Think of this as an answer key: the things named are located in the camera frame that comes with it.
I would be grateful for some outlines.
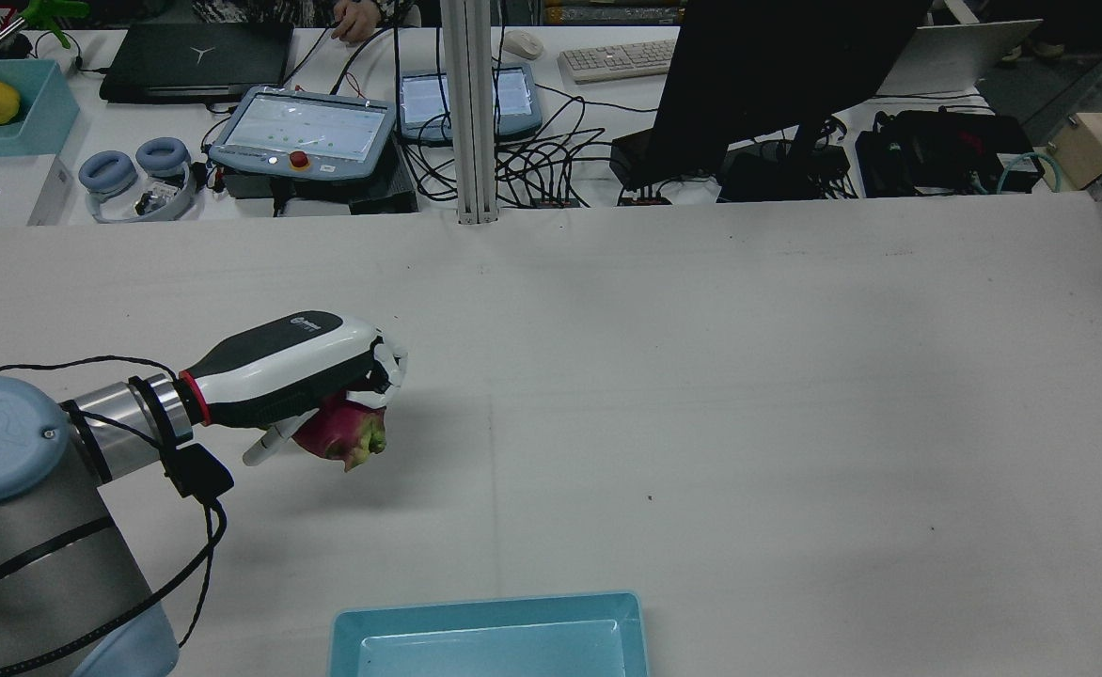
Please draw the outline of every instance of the blue headphones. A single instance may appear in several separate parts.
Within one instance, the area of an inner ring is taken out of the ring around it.
[[[138,149],[138,165],[159,180],[138,198],[132,218],[111,219],[104,215],[105,202],[125,193],[138,180],[133,161],[120,150],[102,150],[79,168],[79,183],[87,189],[87,211],[98,223],[134,223],[173,221],[187,208],[195,196],[191,181],[191,154],[177,138],[153,138]]]

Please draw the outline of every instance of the computer mouse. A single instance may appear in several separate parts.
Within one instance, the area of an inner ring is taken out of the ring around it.
[[[525,30],[507,30],[500,42],[500,47],[509,54],[517,54],[523,60],[538,60],[542,55],[542,41]]]

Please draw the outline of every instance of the person's hand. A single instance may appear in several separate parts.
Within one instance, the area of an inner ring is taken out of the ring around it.
[[[332,39],[342,42],[365,42],[380,24],[380,9],[371,0],[337,0],[333,6],[333,18],[337,22]]]

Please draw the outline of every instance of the light blue tray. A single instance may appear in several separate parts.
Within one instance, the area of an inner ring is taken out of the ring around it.
[[[349,610],[329,677],[647,677],[634,592]]]
[[[0,157],[56,155],[79,111],[57,61],[0,60],[0,82],[21,94],[15,120],[0,125]]]

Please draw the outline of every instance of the white tabletop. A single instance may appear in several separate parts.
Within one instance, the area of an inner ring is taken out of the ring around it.
[[[320,676],[348,608],[633,589],[658,677],[1102,676],[1084,194],[0,232],[0,364],[183,367],[305,309],[412,351],[388,451],[198,432],[238,485],[177,674]],[[152,469],[105,497],[152,583],[202,544]]]
[[[582,96],[591,101],[606,101],[620,104],[633,108],[655,108],[659,104],[659,95],[663,89],[663,77],[641,77],[625,80],[614,80],[606,83],[593,83],[593,85],[577,86],[572,80],[564,82],[563,73],[557,65],[555,57],[563,50],[573,47],[593,47],[602,44],[646,42],[646,40],[662,40],[676,35],[676,28],[671,26],[522,26],[530,33],[538,34],[545,43],[547,51],[537,61],[531,61],[534,74],[534,82],[540,85],[553,86],[569,95]],[[292,43],[292,63],[296,63],[322,31],[315,29],[300,29],[296,31],[296,39]],[[120,46],[125,31],[97,30],[97,31],[74,31],[79,42],[83,44],[84,61],[86,67],[102,67],[112,63]],[[494,29],[494,50],[500,40],[499,29]],[[433,29],[406,29],[400,32],[400,65],[403,69],[432,69],[434,60],[435,31]],[[311,92],[328,92],[335,83],[337,74],[354,47],[346,46],[341,42],[326,40],[322,47],[318,47],[311,57],[310,63],[298,73],[292,84],[302,86]],[[391,35],[383,35],[376,40],[370,46],[363,51],[355,61],[352,73],[363,85],[363,93],[368,98],[395,99],[393,80],[393,50]],[[79,117],[75,121],[73,132],[67,138],[66,146],[62,149],[61,158],[67,169],[77,171],[91,154],[101,150],[123,150],[132,155],[133,151],[143,142],[156,137],[181,138],[190,148],[193,158],[203,158],[202,135],[212,127],[222,116],[204,110],[198,104],[193,105],[121,105],[108,104],[99,98],[99,83],[102,76],[99,74],[79,74],[69,68],[71,57],[74,51],[67,52],[52,37],[42,40],[41,55],[54,57],[61,63],[64,73],[69,73],[68,83],[75,99],[79,104]],[[508,53],[503,53],[505,61],[521,61],[520,57]],[[349,94],[349,87],[343,86],[343,94]],[[540,105],[543,111],[543,119],[549,119],[560,107],[568,103],[568,98],[554,92],[540,89],[538,92]],[[959,103],[971,101],[981,104],[977,99],[961,99]],[[900,101],[900,99],[888,99],[887,101],[868,101],[864,105],[853,107],[847,111],[840,111],[839,117],[849,125],[851,132],[843,140],[844,149],[852,158],[855,158],[853,143],[857,131],[873,127],[874,115],[877,111],[897,112],[905,108],[933,108],[939,104],[948,101]],[[581,112],[579,104],[572,104],[552,121],[548,128],[548,135],[564,133],[572,130]],[[655,115],[649,112],[631,112],[617,110],[617,108],[590,105],[585,109],[585,117],[581,120],[581,129],[604,128],[602,140],[623,137],[625,133],[650,128],[653,125]],[[212,141],[216,132],[208,138]],[[576,138],[576,141],[584,141],[584,138]],[[452,157],[449,150],[428,150],[426,154],[436,160],[446,160]],[[592,149],[581,153],[582,155],[607,157],[608,150]],[[852,162],[851,176],[853,184],[860,185],[860,168]],[[430,189],[439,189],[439,184],[431,182]],[[586,204],[597,207],[614,206],[620,190],[618,182],[608,169],[608,163],[588,162],[576,163],[573,166],[573,187],[585,197]],[[707,183],[672,183],[666,185],[663,195],[676,204],[713,204],[719,194],[719,185],[714,182]],[[91,215],[87,213],[86,202],[83,201],[84,189],[73,184],[73,192],[68,196],[64,212],[64,223],[84,224],[93,223]],[[430,208],[455,208],[455,202],[430,202],[421,198],[422,209]],[[235,201],[228,194],[215,195],[215,193],[203,192],[198,197],[197,206],[184,215],[185,221],[197,219],[233,219],[246,217],[263,217],[271,215],[271,201]],[[345,205],[333,204],[333,202],[315,201],[292,201],[288,206],[289,215],[337,215],[347,214]]]

